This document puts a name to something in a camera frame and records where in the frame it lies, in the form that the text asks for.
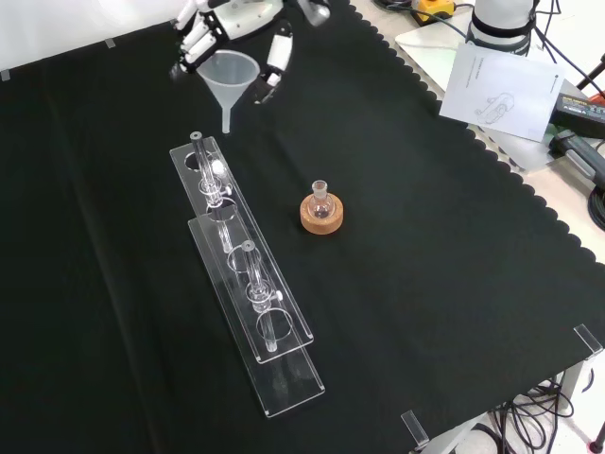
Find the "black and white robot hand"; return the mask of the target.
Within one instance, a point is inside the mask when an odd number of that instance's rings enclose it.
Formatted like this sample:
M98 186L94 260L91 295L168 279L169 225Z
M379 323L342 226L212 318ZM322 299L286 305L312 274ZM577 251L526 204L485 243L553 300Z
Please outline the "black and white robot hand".
M171 25L180 37L179 57L169 71L173 81L194 73L228 43L276 26L267 63L254 82L254 102L267 103L289 65L293 32L282 1L187 1Z

